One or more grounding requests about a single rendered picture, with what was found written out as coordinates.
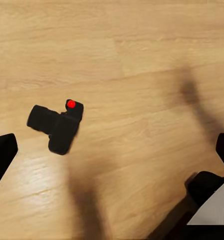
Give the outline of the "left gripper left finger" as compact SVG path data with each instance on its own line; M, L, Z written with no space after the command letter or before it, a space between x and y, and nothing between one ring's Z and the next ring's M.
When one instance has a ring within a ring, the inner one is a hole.
M13 133L0 136L0 180L17 152L17 142Z

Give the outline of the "digital camera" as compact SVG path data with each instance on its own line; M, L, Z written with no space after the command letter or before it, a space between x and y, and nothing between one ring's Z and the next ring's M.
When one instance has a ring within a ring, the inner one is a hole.
M32 109L27 126L49 135L49 151L65 155L73 137L76 135L82 118L84 106L72 99L66 101L66 112L58 113L46 107L35 105Z

